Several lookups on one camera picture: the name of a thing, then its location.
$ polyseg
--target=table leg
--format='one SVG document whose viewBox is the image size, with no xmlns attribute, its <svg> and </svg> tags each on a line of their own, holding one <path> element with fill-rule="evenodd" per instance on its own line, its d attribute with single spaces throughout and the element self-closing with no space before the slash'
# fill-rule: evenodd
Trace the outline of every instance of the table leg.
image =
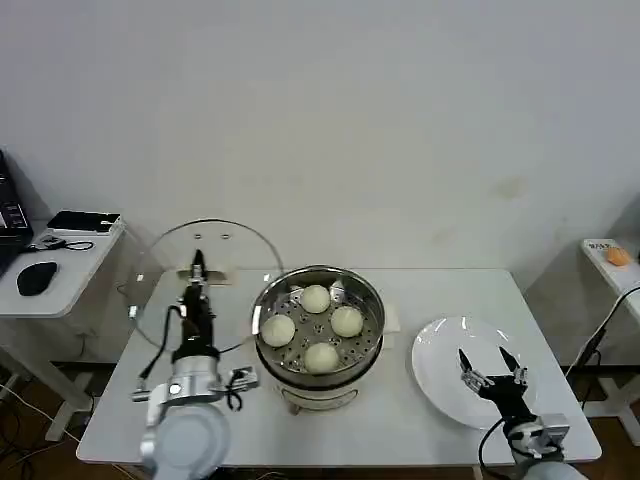
<svg viewBox="0 0 640 480">
<path fill-rule="evenodd" d="M 631 443 L 640 446 L 640 422 L 631 410 L 631 404 L 640 399 L 640 375 L 636 375 L 624 387 L 618 388 L 612 378 L 598 378 L 607 395 L 602 402 L 587 402 L 584 414 L 588 418 L 617 417 L 629 435 Z"/>
<path fill-rule="evenodd" d="M 74 384 L 76 387 L 78 387 L 78 389 L 81 389 L 84 391 L 84 389 L 87 388 L 87 385 L 89 385 L 89 382 L 91 381 L 91 377 L 93 377 L 92 373 L 82 372 L 78 374 Z M 98 402 L 97 399 L 90 400 L 90 401 L 95 402 L 96 404 Z M 67 425 L 69 425 L 69 422 L 71 421 L 71 417 L 73 417 L 73 414 L 76 412 L 91 411 L 92 406 L 95 407 L 96 405 L 90 405 L 89 408 L 76 408 L 71 403 L 64 402 L 62 406 L 58 409 L 58 413 L 56 413 L 56 416 L 54 417 L 53 422 L 51 422 L 51 426 L 49 427 L 49 430 L 47 430 L 47 433 L 44 436 L 45 440 L 48 442 L 57 442 L 58 440 L 60 440 L 63 437 L 64 430 L 65 428 L 67 428 Z"/>
<path fill-rule="evenodd" d="M 33 347 L 25 345 L 23 342 L 12 342 L 2 345 L 1 348 L 76 409 L 88 411 L 91 408 L 89 395 L 78 388 L 46 358 L 41 357 Z"/>
</svg>

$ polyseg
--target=cable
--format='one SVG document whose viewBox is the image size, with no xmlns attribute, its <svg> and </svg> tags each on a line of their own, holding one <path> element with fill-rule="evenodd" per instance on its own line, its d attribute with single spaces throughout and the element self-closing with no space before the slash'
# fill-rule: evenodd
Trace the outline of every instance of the cable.
<svg viewBox="0 0 640 480">
<path fill-rule="evenodd" d="M 165 348 L 167 347 L 167 339 L 169 338 L 169 320 L 171 320 L 171 312 L 173 311 L 178 312 L 178 315 L 180 315 L 180 309 L 175 305 L 170 305 L 169 308 L 167 308 L 167 314 L 164 317 L 164 330 L 162 332 L 162 344 L 160 345 L 160 349 L 158 350 L 158 353 L 156 353 L 156 356 L 153 357 L 153 359 L 149 362 L 149 365 L 147 365 L 145 369 L 142 370 L 142 372 L 140 372 L 139 377 L 142 380 L 146 380 L 147 378 L 149 378 L 149 375 L 151 374 L 153 367 L 156 365 L 156 362 L 162 356 L 162 352 L 164 352 Z"/>
<path fill-rule="evenodd" d="M 489 437 L 491 436 L 491 434 L 495 431 L 496 428 L 498 428 L 500 426 L 500 424 L 502 424 L 506 419 L 505 418 L 501 418 L 500 420 L 498 420 L 496 423 L 493 424 L 493 427 L 491 427 L 487 433 L 484 434 L 484 437 L 482 437 L 482 440 L 480 440 L 480 447 L 478 447 L 478 459 L 480 460 L 480 470 L 483 473 L 486 473 L 487 475 L 493 477 L 493 478 L 497 478 L 498 480 L 511 480 L 507 475 L 503 475 L 501 473 L 498 472 L 494 472 L 493 470 L 491 470 L 489 467 L 487 467 L 484 463 L 484 459 L 482 458 L 482 451 L 484 450 L 484 444 L 487 442 L 487 440 L 489 439 Z"/>
<path fill-rule="evenodd" d="M 23 405 L 26 405 L 27 407 L 29 407 L 30 409 L 38 412 L 40 415 L 42 415 L 43 417 L 49 419 L 51 422 L 54 421 L 53 417 L 51 417 L 50 415 L 48 415 L 47 413 L 43 412 L 42 410 L 40 410 L 38 407 L 31 405 L 29 402 L 27 402 L 26 400 L 24 400 L 20 395 L 18 395 L 16 392 L 14 392 L 13 390 L 11 390 L 9 387 L 3 385 L 0 383 L 0 388 L 5 389 L 7 392 L 9 392 L 11 395 L 13 395 L 14 397 L 16 397 Z M 64 433 L 66 433 L 69 437 L 71 437 L 72 439 L 74 439 L 76 442 L 80 443 L 80 439 L 78 437 L 76 437 L 75 435 L 73 435 L 71 432 L 69 432 L 69 430 L 67 430 L 66 428 L 63 428 L 62 431 Z M 111 464 L 111 466 L 113 468 L 115 468 L 116 470 L 118 470 L 119 472 L 124 473 L 127 477 L 129 477 L 132 480 L 136 480 L 136 478 L 133 477 L 133 475 L 131 475 L 129 472 L 127 472 L 124 468 L 120 467 L 119 465 L 116 465 L 114 463 Z"/>
<path fill-rule="evenodd" d="M 600 326 L 598 326 L 596 331 L 593 332 L 593 334 L 589 337 L 589 340 L 587 340 L 585 342 L 585 344 L 580 348 L 580 351 L 578 352 L 578 355 L 576 355 L 575 360 L 573 361 L 573 363 L 571 363 L 571 365 L 567 369 L 567 373 L 565 373 L 565 375 L 564 375 L 565 378 L 569 377 L 569 374 L 571 373 L 571 370 L 573 370 L 573 367 L 575 367 L 578 363 L 581 363 L 581 364 L 584 365 L 589 361 L 589 359 L 593 355 L 593 352 L 595 351 L 595 349 L 600 344 L 600 341 L 602 340 L 602 337 L 604 337 L 604 334 L 605 334 L 605 331 L 606 331 L 605 327 L 609 323 L 609 320 L 611 320 L 611 317 L 613 317 L 613 314 L 616 313 L 616 311 L 618 310 L 618 307 L 622 304 L 622 302 L 624 302 L 626 300 L 626 298 L 629 295 L 631 295 L 633 292 L 637 292 L 638 290 L 640 290 L 640 286 L 632 287 L 632 288 L 627 290 L 625 293 L 623 293 L 622 295 L 620 295 L 616 299 L 616 301 L 614 302 L 613 306 L 611 307 L 611 310 L 609 311 L 609 314 L 605 317 L 605 319 L 602 321 Z"/>
<path fill-rule="evenodd" d="M 600 353 L 600 350 L 596 350 L 594 353 L 598 355 L 598 361 L 596 362 L 596 365 L 599 367 L 600 364 L 602 363 L 602 354 Z M 587 387 L 587 393 L 584 394 L 584 399 L 582 400 L 582 406 L 580 407 L 582 408 L 582 410 L 584 410 L 584 406 L 587 404 L 587 401 L 589 400 L 589 395 L 591 395 L 591 390 L 593 389 L 593 384 L 595 380 L 596 380 L 595 377 L 591 377 L 589 381 L 589 386 Z"/>
<path fill-rule="evenodd" d="M 237 343 L 231 347 L 227 347 L 227 348 L 223 348 L 222 350 L 220 350 L 220 353 L 227 353 L 227 352 L 231 352 L 233 350 L 235 350 L 236 348 L 240 348 L 242 345 L 244 345 L 245 343 L 247 343 L 249 340 L 251 340 L 253 338 L 253 335 L 249 335 L 247 338 L 245 338 L 243 341 L 241 341 L 240 343 Z"/>
<path fill-rule="evenodd" d="M 5 472 L 5 473 L 7 473 L 7 472 L 8 472 L 9 470 L 11 470 L 13 467 L 15 467 L 15 466 L 17 466 L 17 465 L 21 464 L 22 462 L 24 462 L 25 460 L 27 460 L 27 459 L 29 459 L 29 458 L 33 457 L 34 455 L 38 455 L 39 453 L 44 453 L 44 452 L 46 452 L 46 451 L 48 451 L 48 450 L 54 449 L 54 448 L 56 448 L 56 447 L 59 447 L 60 445 L 64 445 L 65 443 L 69 443 L 70 441 L 71 441 L 71 439 L 63 440 L 62 442 L 57 442 L 57 443 L 54 443 L 53 445 L 49 445 L 48 447 L 44 447 L 44 448 L 40 448 L 40 449 L 38 449 L 38 450 L 35 450 L 35 451 L 33 451 L 33 452 L 31 452 L 31 453 L 29 453 L 29 454 L 25 455 L 24 457 L 22 457 L 22 458 L 20 458 L 20 459 L 16 460 L 15 462 L 13 462 L 11 465 L 9 465 L 9 466 L 4 470 L 4 472 Z"/>
<path fill-rule="evenodd" d="M 267 473 L 263 473 L 262 475 L 260 475 L 258 478 L 256 478 L 255 480 L 263 480 L 265 478 L 268 478 L 272 475 L 277 476 L 278 478 L 281 479 L 286 479 L 287 476 L 284 473 L 280 473 L 280 472 L 267 472 Z"/>
</svg>

